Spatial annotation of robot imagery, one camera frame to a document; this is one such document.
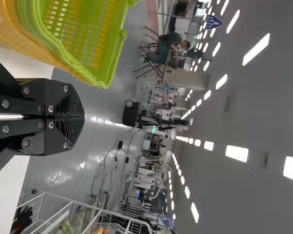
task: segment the metal wire rack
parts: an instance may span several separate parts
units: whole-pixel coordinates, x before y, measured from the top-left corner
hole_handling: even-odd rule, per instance
[[[33,209],[33,223],[22,234],[53,234],[66,220],[75,234],[92,234],[98,227],[110,234],[152,234],[146,222],[43,191],[17,208],[26,206]]]

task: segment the metal bolt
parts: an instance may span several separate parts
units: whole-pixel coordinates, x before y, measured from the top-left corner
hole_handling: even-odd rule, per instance
[[[53,122],[49,122],[49,129],[52,129],[54,127]]]
[[[29,146],[29,140],[25,140],[25,141],[23,142],[23,146],[28,147],[28,146]]]
[[[7,99],[3,99],[3,101],[2,101],[2,106],[3,106],[4,108],[8,108],[9,105],[10,105],[9,101],[8,101]]]
[[[29,94],[29,88],[28,87],[24,88],[24,93]]]
[[[8,125],[4,125],[4,126],[2,127],[2,131],[3,131],[4,133],[9,133],[9,131],[10,131],[10,127],[9,127]]]
[[[50,106],[48,107],[48,110],[49,110],[50,113],[52,113],[52,112],[53,112],[53,106],[50,105]]]

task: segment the electrical cable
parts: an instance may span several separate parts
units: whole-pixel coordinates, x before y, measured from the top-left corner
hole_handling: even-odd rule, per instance
[[[105,159],[106,159],[106,157],[107,157],[107,156],[109,155],[109,153],[114,149],[115,145],[117,144],[117,141],[118,141],[119,137],[120,137],[122,134],[126,134],[126,133],[128,133],[128,132],[130,132],[130,131],[132,131],[132,130],[133,130],[133,128],[131,128],[131,129],[128,130],[128,131],[124,131],[124,132],[120,133],[120,134],[118,135],[118,137],[116,138],[116,141],[115,141],[115,144],[113,145],[113,147],[112,147],[112,148],[107,152],[107,154],[104,156],[102,162],[100,163],[99,169],[98,169],[96,175],[95,175],[94,178],[93,178],[92,185],[91,185],[91,195],[93,195],[93,185],[94,185],[94,181],[95,181],[95,179],[96,179],[96,178],[100,178],[100,177],[104,174],[104,172],[105,172]]]

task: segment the person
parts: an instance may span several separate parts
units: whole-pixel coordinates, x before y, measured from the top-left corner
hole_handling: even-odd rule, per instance
[[[191,46],[191,43],[187,40],[183,40],[181,35],[178,33],[161,35],[159,36],[159,40],[157,43],[157,53],[151,55],[149,52],[146,60],[159,64],[165,64],[168,57],[169,49],[172,49],[172,51],[177,54],[178,45],[180,45],[181,48],[188,50]]]

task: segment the white ceiling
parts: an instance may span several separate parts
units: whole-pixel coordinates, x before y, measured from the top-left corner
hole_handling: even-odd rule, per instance
[[[209,42],[207,58],[221,42],[206,71],[212,94],[190,114],[189,131],[179,134],[212,141],[214,149],[177,141],[175,155],[186,182],[181,184],[174,166],[175,209],[169,213],[176,214],[178,234],[293,234],[293,181],[283,176],[285,158],[293,156],[293,0],[230,0],[220,16],[224,2],[212,0],[224,26],[202,40]],[[237,23],[226,34],[239,9]],[[268,47],[242,66],[243,56],[267,33]],[[225,74],[227,83],[215,90]],[[232,112],[225,117],[225,99],[232,92]],[[190,107],[203,95],[194,91]],[[247,163],[226,157],[227,145],[248,148]],[[269,153],[266,169],[258,167],[261,152]],[[198,224],[192,202],[200,214]]]

